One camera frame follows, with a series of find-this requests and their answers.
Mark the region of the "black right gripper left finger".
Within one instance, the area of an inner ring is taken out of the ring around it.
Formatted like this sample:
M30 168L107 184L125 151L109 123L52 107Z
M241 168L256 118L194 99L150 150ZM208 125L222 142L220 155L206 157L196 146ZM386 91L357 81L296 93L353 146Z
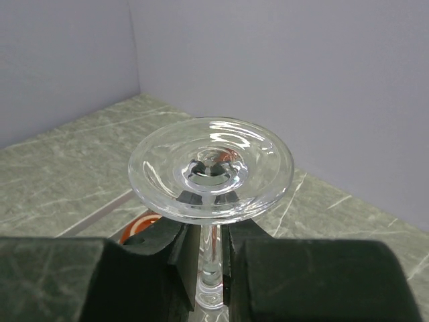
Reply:
M2 321L186 321L200 228L157 221L125 245L100 237L1 239Z

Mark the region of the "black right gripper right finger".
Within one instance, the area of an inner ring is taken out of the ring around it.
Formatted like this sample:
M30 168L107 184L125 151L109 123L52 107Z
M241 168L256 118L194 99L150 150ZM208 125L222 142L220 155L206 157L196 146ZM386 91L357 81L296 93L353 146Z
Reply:
M231 321L421 321L401 264L383 242L281 239L256 222L222 228Z

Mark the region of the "clear wine glass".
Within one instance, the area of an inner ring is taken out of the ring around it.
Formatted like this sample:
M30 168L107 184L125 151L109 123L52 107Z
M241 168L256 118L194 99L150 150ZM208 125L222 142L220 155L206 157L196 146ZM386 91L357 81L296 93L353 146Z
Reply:
M197 117L162 127L131 154L129 181L156 213L201 228L196 301L223 304L221 226L254 218L289 189L294 159L272 131L227 117Z

